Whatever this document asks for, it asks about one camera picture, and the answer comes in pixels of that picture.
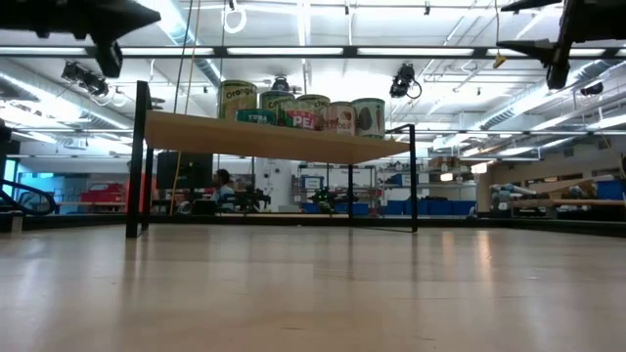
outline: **food can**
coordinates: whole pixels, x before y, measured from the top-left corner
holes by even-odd
[[[325,97],[325,96],[318,95],[318,94],[305,94],[303,96],[297,97],[296,100],[299,102],[309,103],[313,105],[313,107],[316,110],[319,110],[323,107],[327,107],[328,105],[331,104],[331,99],[329,97]]]
[[[364,98],[352,102],[356,109],[356,135],[384,138],[384,100]]]
[[[259,108],[263,110],[273,111],[278,113],[278,107],[280,103],[290,102],[295,100],[295,95],[283,91],[269,91],[261,93]]]
[[[238,110],[237,120],[239,122],[276,125],[276,114],[273,111],[262,109]]]
[[[220,119],[235,121],[237,110],[256,109],[256,86],[240,80],[225,80],[219,86]]]
[[[322,129],[313,105],[299,101],[280,103],[277,124],[309,130]]]
[[[354,136],[356,111],[349,102],[334,102],[320,109],[322,130]]]

